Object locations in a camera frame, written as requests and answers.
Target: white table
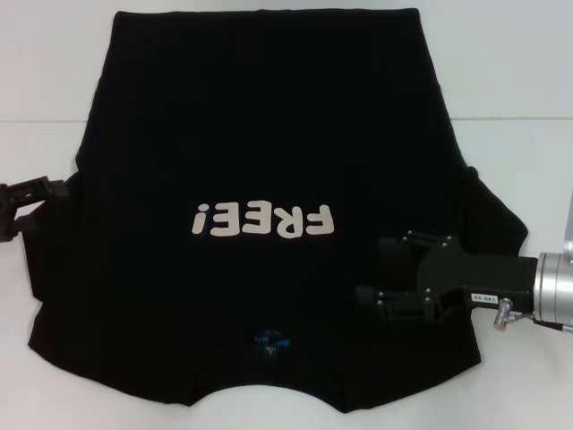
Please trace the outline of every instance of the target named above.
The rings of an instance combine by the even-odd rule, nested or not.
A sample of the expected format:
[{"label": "white table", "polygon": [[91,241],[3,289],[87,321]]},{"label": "white table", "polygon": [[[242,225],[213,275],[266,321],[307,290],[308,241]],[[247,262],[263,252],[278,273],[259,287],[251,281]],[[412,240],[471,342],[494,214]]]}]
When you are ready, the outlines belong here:
[{"label": "white table", "polygon": [[[0,181],[74,170],[113,15],[171,10],[344,7],[342,1],[4,0],[0,3]],[[568,1],[364,1],[418,7],[468,164],[527,224],[523,255],[560,252],[573,190],[573,4]],[[483,363],[434,389],[339,414],[270,387],[210,395],[191,408],[111,390],[27,347],[38,302],[19,238],[0,245],[0,428],[569,429],[573,337],[474,312]]]}]

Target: white surface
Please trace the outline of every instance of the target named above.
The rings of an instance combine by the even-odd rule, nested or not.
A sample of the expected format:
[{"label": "white surface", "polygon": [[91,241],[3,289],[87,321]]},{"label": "white surface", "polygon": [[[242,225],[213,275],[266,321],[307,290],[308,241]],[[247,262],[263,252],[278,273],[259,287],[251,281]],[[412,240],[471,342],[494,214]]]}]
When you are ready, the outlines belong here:
[{"label": "white surface", "polygon": [[[117,9],[334,7],[343,2],[0,3],[0,181],[69,176]],[[573,189],[570,2],[361,2],[418,6],[458,143],[484,182],[527,224],[522,254],[560,252]],[[6,124],[6,121],[48,121]],[[136,399],[45,362],[27,347],[38,302],[21,240],[0,246],[0,429],[569,429],[573,337],[529,322],[492,329],[474,313],[483,363],[434,389],[341,415],[310,396],[269,387],[210,395],[192,408]]]}]

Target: small label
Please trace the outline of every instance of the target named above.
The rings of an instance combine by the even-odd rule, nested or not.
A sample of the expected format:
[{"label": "small label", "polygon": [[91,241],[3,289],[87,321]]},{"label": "small label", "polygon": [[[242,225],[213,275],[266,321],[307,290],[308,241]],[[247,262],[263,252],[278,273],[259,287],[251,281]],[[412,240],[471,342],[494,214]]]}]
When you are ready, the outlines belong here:
[{"label": "small label", "polygon": [[487,294],[472,294],[472,301],[489,303],[491,305],[497,305],[499,303],[497,296],[488,296]]}]

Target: silver metal cylinder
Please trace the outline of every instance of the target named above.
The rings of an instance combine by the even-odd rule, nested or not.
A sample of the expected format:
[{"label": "silver metal cylinder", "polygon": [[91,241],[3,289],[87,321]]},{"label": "silver metal cylinder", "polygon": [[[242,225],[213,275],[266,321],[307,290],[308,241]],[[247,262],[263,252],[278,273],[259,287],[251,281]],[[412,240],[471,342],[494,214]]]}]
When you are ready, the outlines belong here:
[{"label": "silver metal cylinder", "polygon": [[535,319],[573,325],[573,264],[563,254],[541,254],[534,285]]}]

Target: t-shirt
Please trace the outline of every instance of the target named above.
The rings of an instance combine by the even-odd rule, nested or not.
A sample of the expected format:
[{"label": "t-shirt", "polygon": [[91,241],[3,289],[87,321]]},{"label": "t-shirt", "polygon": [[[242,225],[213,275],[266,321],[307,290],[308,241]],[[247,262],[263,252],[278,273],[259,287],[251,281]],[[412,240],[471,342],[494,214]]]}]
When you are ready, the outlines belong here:
[{"label": "t-shirt", "polygon": [[76,162],[24,235],[30,346],[166,403],[264,384],[347,412],[442,383],[480,361],[469,311],[358,313],[378,240],[526,236],[462,159],[414,9],[118,13]]}]

